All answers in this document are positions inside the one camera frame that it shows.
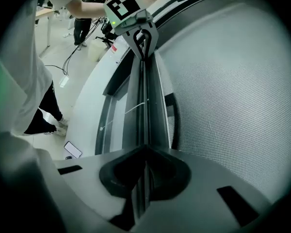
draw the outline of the table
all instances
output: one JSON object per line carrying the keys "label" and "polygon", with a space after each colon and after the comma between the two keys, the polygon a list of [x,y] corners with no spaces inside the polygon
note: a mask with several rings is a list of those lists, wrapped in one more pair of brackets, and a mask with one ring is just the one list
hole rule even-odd
{"label": "table", "polygon": [[52,19],[54,17],[54,10],[52,9],[43,9],[39,10],[35,14],[35,19],[41,19],[43,17],[48,17],[48,38],[47,38],[47,46],[50,46],[50,26],[52,23]]}

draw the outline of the black cutout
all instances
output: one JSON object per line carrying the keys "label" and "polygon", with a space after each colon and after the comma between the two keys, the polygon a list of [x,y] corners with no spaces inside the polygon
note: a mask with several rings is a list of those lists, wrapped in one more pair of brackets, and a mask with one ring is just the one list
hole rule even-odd
{"label": "black cutout", "polygon": [[82,167],[80,167],[79,165],[75,165],[75,166],[68,166],[68,167],[64,167],[64,168],[59,168],[58,172],[60,175],[63,174],[67,174],[67,173],[72,173],[78,170],[81,170]]}
{"label": "black cutout", "polygon": [[259,214],[233,189],[225,186],[217,189],[241,227],[258,218]]}
{"label": "black cutout", "polygon": [[188,185],[191,170],[185,162],[159,150],[141,146],[105,164],[99,172],[111,195],[128,198],[148,165],[152,174],[150,200],[168,200]]}

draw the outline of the table leg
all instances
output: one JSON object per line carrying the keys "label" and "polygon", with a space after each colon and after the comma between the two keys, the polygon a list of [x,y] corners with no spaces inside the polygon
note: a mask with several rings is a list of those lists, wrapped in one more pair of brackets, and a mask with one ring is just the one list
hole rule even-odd
{"label": "table leg", "polygon": [[50,28],[53,21],[53,17],[54,17],[54,13],[48,16],[48,42],[47,42],[48,47],[50,46]]}

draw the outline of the black pants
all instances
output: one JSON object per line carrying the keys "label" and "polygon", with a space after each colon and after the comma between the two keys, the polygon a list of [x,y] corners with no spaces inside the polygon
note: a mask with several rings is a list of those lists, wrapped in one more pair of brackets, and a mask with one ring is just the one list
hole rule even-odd
{"label": "black pants", "polygon": [[[60,121],[63,118],[63,114],[58,108],[53,82],[45,93],[39,108],[49,112],[57,121]],[[34,114],[28,129],[24,132],[25,134],[49,133],[56,131],[55,125],[44,120],[42,111],[39,108]]]}
{"label": "black pants", "polygon": [[74,45],[81,44],[85,38],[87,37],[87,34],[91,28],[91,19],[81,19],[81,20],[75,20],[74,21]]}

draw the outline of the person's arm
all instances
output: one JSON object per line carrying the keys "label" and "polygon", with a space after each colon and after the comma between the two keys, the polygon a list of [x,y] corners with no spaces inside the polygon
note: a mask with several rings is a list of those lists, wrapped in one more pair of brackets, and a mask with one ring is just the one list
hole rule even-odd
{"label": "person's arm", "polygon": [[105,10],[103,9],[103,3],[72,0],[65,7],[76,18],[95,18],[106,16]]}
{"label": "person's arm", "polygon": [[102,3],[82,2],[81,0],[51,0],[55,8],[66,7],[76,18],[94,18],[105,16]]}

